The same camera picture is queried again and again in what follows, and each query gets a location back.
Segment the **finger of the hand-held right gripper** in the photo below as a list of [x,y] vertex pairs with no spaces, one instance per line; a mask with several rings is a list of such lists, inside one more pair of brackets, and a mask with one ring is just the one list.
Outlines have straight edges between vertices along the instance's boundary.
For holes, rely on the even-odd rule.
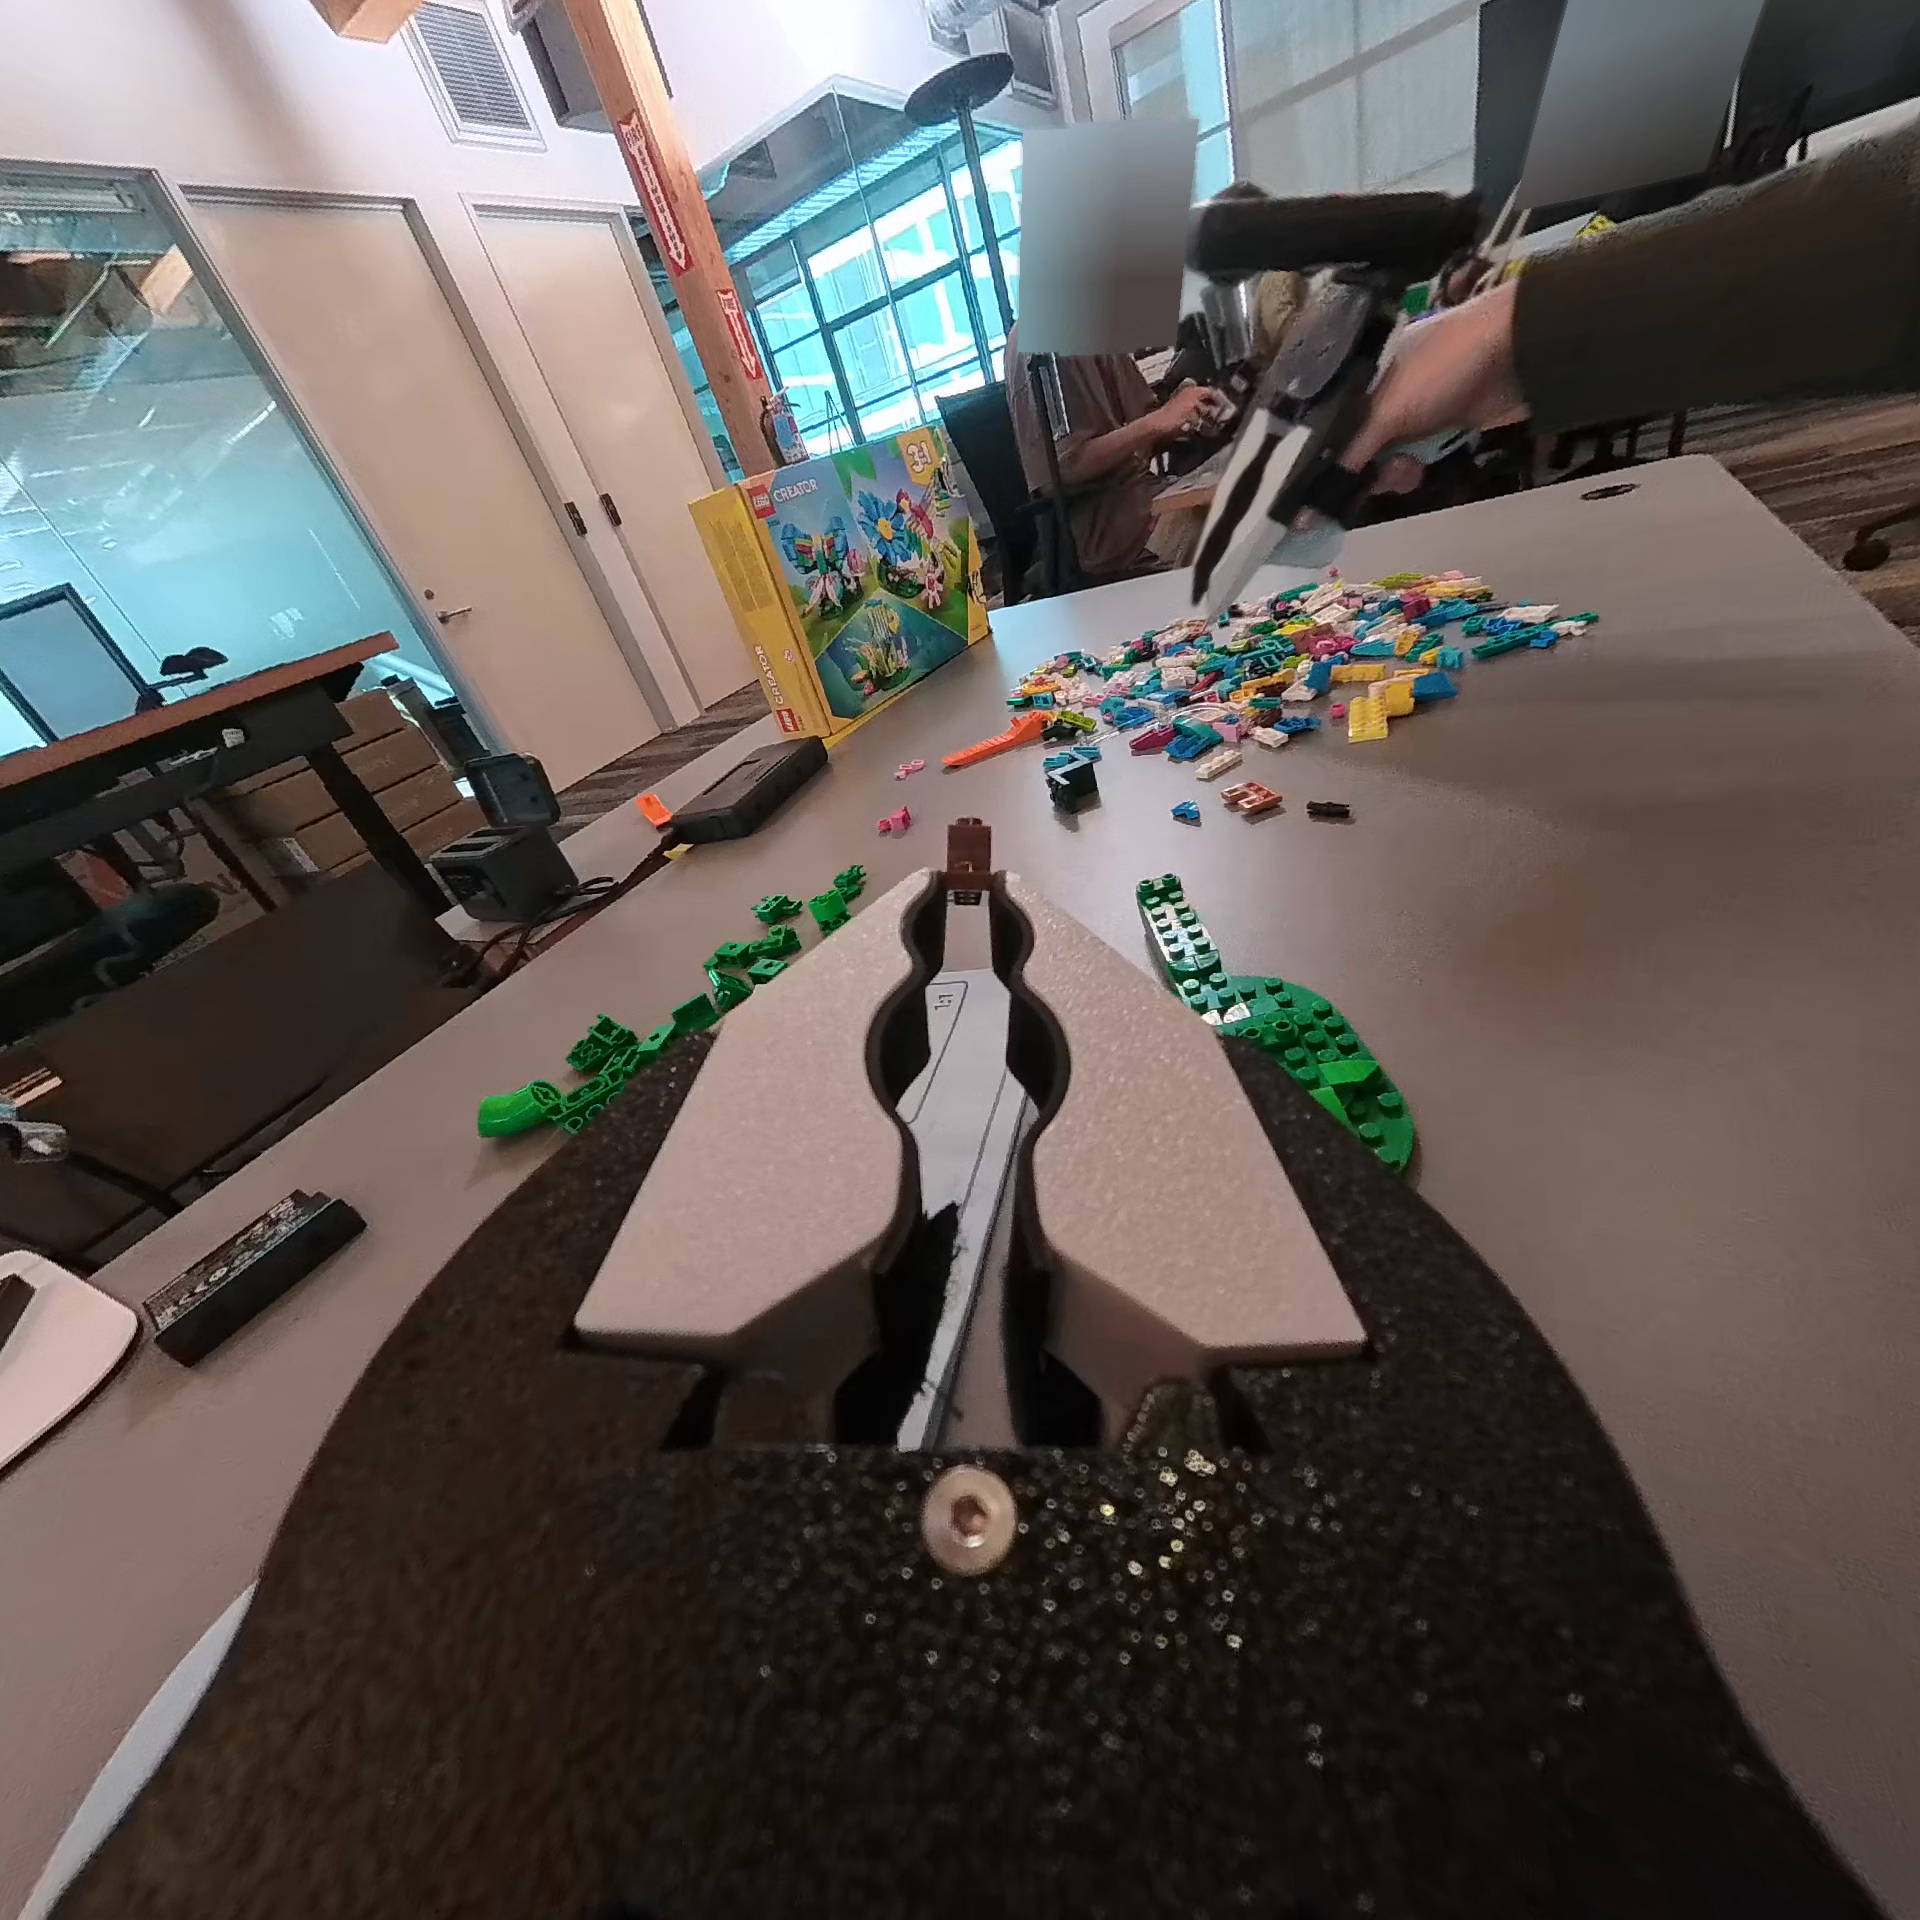
[[1328,450],[1328,433],[1289,422],[1245,499],[1237,521],[1237,598],[1245,598],[1263,570],[1324,574],[1345,541],[1343,514],[1353,505],[1350,474]]
[[1280,492],[1280,415],[1248,412],[1217,478],[1190,562],[1190,605],[1226,607],[1280,539],[1272,499]]

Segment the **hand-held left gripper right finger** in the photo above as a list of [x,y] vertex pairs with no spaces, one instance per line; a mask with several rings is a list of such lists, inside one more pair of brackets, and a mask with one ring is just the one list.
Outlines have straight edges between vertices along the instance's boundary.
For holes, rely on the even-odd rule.
[[1110,1445],[1164,1383],[1364,1355],[1215,1031],[1015,874],[991,962],[1031,1107],[1000,1308],[1017,1439]]

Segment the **pile of colourful bricks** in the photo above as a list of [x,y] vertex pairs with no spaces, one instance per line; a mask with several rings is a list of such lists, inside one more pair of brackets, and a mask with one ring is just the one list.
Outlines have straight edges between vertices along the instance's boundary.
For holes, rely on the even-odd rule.
[[1376,746],[1394,719],[1458,694],[1472,663],[1542,654],[1597,613],[1498,595],[1458,570],[1370,582],[1330,572],[1215,614],[1184,614],[1022,673],[1006,709],[1052,717],[1049,753],[1104,748],[1222,774],[1245,746],[1332,729]]

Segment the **black office chair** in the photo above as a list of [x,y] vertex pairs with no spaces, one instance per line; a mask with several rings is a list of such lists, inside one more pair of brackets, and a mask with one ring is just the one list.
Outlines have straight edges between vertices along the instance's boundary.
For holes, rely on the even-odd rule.
[[934,401],[948,453],[967,468],[967,495],[980,507],[999,558],[1006,605],[1052,597],[1049,502],[1029,485],[1002,381]]

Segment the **black flat case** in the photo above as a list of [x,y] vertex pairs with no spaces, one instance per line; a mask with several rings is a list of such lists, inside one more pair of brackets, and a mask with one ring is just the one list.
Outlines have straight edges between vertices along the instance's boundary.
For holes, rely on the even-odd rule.
[[815,735],[761,748],[698,796],[671,809],[663,836],[681,849],[752,836],[830,763]]

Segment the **black box device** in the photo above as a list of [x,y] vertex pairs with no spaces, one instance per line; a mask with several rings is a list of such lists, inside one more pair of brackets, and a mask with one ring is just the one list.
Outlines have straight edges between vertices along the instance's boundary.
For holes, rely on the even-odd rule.
[[581,886],[551,826],[486,826],[425,863],[448,899],[481,924],[535,922]]

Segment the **large grid window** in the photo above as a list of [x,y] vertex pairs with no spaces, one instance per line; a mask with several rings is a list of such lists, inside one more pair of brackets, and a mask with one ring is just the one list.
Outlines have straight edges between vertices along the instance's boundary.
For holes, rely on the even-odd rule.
[[1017,294],[1022,134],[826,86],[703,172],[733,287],[808,454],[936,420],[1000,373]]

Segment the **black cube device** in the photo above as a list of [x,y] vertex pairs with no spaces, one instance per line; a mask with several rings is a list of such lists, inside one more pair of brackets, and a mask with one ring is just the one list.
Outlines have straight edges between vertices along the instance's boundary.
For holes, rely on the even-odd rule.
[[545,829],[562,818],[558,791],[535,756],[516,753],[473,756],[456,782],[470,788],[489,828]]

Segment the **cardboard box stack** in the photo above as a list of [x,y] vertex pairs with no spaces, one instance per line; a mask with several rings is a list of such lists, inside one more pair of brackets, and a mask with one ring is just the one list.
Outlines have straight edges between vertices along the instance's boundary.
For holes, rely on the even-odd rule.
[[[430,858],[486,826],[477,799],[456,787],[388,689],[352,694],[341,713],[352,729],[333,749],[414,852]],[[364,836],[305,761],[232,785],[216,793],[216,804],[294,894],[369,860]]]

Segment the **wooden column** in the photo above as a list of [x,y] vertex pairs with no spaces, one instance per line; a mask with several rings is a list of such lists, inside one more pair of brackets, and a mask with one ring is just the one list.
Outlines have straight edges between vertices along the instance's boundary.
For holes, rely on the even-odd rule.
[[639,5],[582,6],[581,42],[624,154],[655,252],[702,359],[709,391],[748,478],[777,468],[768,441],[773,388],[748,306],[718,241]]

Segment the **white flat device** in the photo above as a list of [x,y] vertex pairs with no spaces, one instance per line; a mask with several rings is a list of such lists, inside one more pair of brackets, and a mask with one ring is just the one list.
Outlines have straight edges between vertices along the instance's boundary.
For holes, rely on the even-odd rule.
[[60,1265],[2,1254],[2,1469],[71,1420],[136,1343],[136,1311]]

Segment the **brown top standing table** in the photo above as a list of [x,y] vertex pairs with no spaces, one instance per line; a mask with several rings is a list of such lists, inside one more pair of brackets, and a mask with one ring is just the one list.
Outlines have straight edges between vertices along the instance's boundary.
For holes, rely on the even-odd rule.
[[374,634],[5,756],[2,876],[303,761],[372,861],[437,919],[450,909],[448,892],[336,749],[349,731],[342,701],[361,667],[396,649],[392,634]]

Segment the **black wall speaker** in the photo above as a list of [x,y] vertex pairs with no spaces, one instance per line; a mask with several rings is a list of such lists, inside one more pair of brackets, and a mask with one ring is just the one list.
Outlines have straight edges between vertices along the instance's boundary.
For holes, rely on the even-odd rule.
[[608,111],[565,2],[510,2],[510,27],[532,61],[559,129],[610,132]]

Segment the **white wall vent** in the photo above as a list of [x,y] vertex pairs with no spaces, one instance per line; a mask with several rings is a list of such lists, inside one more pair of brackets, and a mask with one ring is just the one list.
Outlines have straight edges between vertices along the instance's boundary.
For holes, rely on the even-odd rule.
[[527,154],[544,149],[484,5],[420,2],[400,37],[450,141]]

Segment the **glass partition wall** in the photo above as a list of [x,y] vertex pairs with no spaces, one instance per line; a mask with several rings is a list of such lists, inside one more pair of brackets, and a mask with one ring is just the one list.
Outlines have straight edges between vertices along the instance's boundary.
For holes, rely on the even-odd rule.
[[5,749],[388,634],[454,685],[368,527],[129,175],[2,175]]

